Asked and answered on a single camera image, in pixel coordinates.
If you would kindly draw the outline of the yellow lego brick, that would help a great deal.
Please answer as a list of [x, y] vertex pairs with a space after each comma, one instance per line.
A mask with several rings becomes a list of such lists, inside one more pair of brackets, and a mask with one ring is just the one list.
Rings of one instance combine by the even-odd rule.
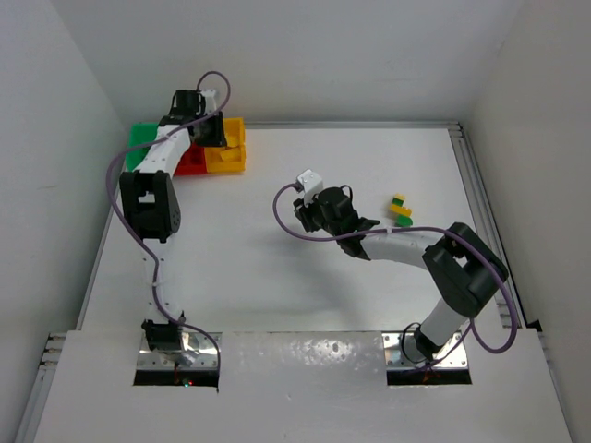
[[240, 147], [227, 147], [220, 151], [220, 158], [222, 162], [239, 162], [241, 160], [241, 148]]

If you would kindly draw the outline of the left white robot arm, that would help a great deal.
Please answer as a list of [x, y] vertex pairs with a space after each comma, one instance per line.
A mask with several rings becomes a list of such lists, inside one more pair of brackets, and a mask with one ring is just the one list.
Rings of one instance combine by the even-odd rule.
[[209, 136], [224, 140], [223, 115], [215, 89], [177, 90], [168, 113], [157, 125], [154, 140], [141, 145], [146, 155], [119, 177], [123, 217], [142, 249], [150, 287], [149, 314], [142, 322], [148, 347], [179, 352], [184, 311], [160, 296], [161, 273], [181, 224], [181, 210], [172, 177], [191, 145]]

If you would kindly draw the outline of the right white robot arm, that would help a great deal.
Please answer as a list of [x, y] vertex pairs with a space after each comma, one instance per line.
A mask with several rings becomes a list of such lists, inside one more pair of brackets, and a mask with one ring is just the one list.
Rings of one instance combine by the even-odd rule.
[[434, 239], [412, 226], [387, 229], [358, 215], [352, 196], [333, 186], [293, 202], [307, 233], [323, 231], [343, 252], [366, 261], [391, 261], [425, 270], [440, 300], [414, 332], [401, 339], [404, 358], [415, 365], [432, 362], [464, 323], [475, 319], [506, 282], [509, 272], [466, 224], [454, 223]]

